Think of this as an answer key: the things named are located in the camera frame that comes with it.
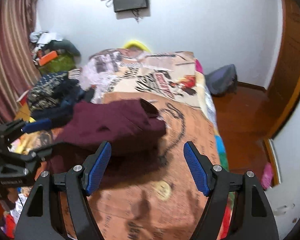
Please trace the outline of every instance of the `metal screw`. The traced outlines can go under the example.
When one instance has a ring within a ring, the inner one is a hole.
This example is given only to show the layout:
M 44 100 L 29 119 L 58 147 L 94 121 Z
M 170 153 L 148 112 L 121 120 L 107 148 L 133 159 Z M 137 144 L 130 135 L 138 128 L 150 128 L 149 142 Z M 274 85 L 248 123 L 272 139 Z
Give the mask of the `metal screw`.
M 252 171 L 247 171 L 247 176 L 250 178 L 254 177 L 254 173 Z
M 47 177 L 49 174 L 49 171 L 43 171 L 41 172 L 41 177 Z
M 214 169 L 215 171 L 221 171 L 221 170 L 222 170 L 222 167 L 221 167 L 220 165 L 214 165 L 214 166 L 213 166 L 213 169 Z
M 73 167 L 74 171 L 81 171 L 82 170 L 82 166 L 81 165 L 76 165 Z

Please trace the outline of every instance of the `curtain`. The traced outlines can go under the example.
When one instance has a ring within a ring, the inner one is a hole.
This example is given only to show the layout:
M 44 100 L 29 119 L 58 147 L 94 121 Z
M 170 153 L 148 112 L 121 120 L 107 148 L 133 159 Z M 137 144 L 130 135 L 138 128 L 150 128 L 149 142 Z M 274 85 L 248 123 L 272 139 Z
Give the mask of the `curtain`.
M 13 120 L 16 100 L 40 78 L 31 58 L 36 0 L 0 0 L 0 124 Z

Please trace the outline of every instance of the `pink cloth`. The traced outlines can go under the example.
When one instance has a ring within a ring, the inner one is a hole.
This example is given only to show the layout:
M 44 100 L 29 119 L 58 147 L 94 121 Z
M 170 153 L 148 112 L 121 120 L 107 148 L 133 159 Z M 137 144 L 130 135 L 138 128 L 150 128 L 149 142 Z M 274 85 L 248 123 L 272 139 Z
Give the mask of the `pink cloth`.
M 265 169 L 263 170 L 263 175 L 261 179 L 261 186 L 263 189 L 268 189 L 271 187 L 271 181 L 273 178 L 273 172 L 271 168 L 271 164 L 267 163 Z
M 199 60 L 195 60 L 195 70 L 203 74 L 203 68 Z

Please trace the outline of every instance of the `wooden floor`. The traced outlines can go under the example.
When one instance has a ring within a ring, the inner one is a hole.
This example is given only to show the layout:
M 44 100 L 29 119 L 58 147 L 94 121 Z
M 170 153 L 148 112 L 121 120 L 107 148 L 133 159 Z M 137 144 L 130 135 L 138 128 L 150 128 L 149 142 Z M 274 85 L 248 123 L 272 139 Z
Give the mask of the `wooden floor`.
M 237 94 L 214 97 L 213 101 L 229 169 L 236 173 L 251 170 L 260 179 L 268 161 L 262 138 L 278 117 L 267 106 L 266 94 L 238 87 Z

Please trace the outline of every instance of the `green bag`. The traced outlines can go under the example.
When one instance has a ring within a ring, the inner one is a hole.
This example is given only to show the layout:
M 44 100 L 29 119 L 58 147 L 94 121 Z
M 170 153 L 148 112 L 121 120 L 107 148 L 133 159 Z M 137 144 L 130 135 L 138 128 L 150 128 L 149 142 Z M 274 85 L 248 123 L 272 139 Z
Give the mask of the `green bag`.
M 70 54 L 58 55 L 57 58 L 48 62 L 47 64 L 39 67 L 39 71 L 42 75 L 48 73 L 57 73 L 59 71 L 70 71 L 76 68 L 73 56 Z

